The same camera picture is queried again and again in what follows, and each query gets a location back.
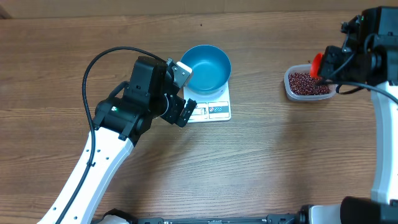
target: red object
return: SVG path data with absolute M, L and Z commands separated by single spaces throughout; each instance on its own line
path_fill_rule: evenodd
M 315 56 L 315 58 L 312 61 L 311 70 L 310 70 L 310 75 L 312 78 L 319 78 L 318 70 L 319 70 L 319 66 L 322 61 L 322 57 L 323 57 L 323 54 L 318 53 L 317 56 Z

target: red beans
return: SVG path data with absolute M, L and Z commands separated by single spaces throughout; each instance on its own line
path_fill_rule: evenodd
M 295 72 L 289 75 L 290 89 L 297 95 L 324 95 L 330 93 L 328 86 L 315 86 L 316 82 L 317 79 L 312 78 L 309 73 Z

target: plastic container of beans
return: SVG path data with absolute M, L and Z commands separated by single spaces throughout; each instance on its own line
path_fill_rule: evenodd
M 297 95 L 295 94 L 289 83 L 289 75 L 293 73 L 310 73 L 311 65 L 296 65 L 290 67 L 285 73 L 285 89 L 287 98 L 292 101 L 316 101 L 316 100 L 325 100 L 331 98 L 336 94 L 336 85 L 329 85 L 330 93 L 323 95 Z

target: blue plastic bowl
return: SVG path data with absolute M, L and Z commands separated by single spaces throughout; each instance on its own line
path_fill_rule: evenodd
M 228 56 L 212 45 L 198 45 L 188 50 L 181 62 L 193 70 L 189 89 L 199 94 L 212 94 L 222 89 L 231 76 Z

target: wooden table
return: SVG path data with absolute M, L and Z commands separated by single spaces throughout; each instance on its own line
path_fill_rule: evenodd
M 232 120 L 180 129 L 161 119 L 138 142 L 96 212 L 242 217 L 369 197 L 376 127 L 367 91 L 293 103 L 285 71 L 342 45 L 358 11 L 0 21 L 0 223 L 36 223 L 88 134 L 81 79 L 104 49 L 131 45 L 180 59 L 213 44 L 230 57 Z M 139 54 L 103 57 L 88 79 L 93 111 L 131 76 Z

